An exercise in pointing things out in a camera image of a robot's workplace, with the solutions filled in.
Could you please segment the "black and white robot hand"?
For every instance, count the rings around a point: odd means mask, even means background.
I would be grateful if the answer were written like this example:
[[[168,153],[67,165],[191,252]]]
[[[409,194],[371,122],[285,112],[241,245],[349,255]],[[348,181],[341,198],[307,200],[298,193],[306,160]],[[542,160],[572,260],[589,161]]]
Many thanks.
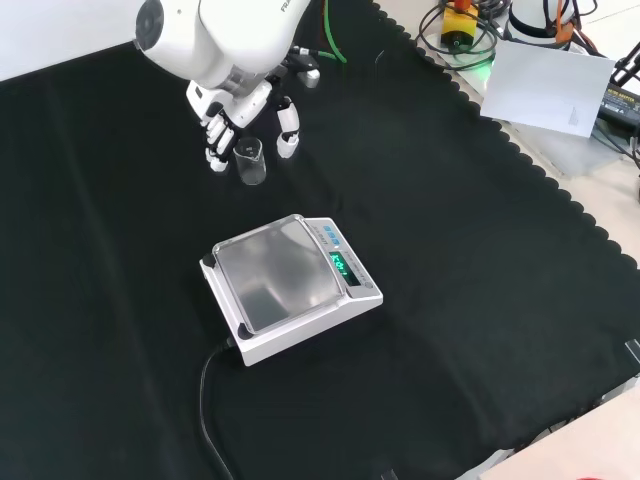
[[[300,120],[290,97],[279,91],[279,79],[258,83],[247,96],[238,97],[222,90],[208,90],[191,81],[186,98],[205,132],[205,158],[216,174],[228,170],[230,151],[240,134],[267,109],[277,112],[281,133],[276,141],[278,155],[290,159],[300,142]]]

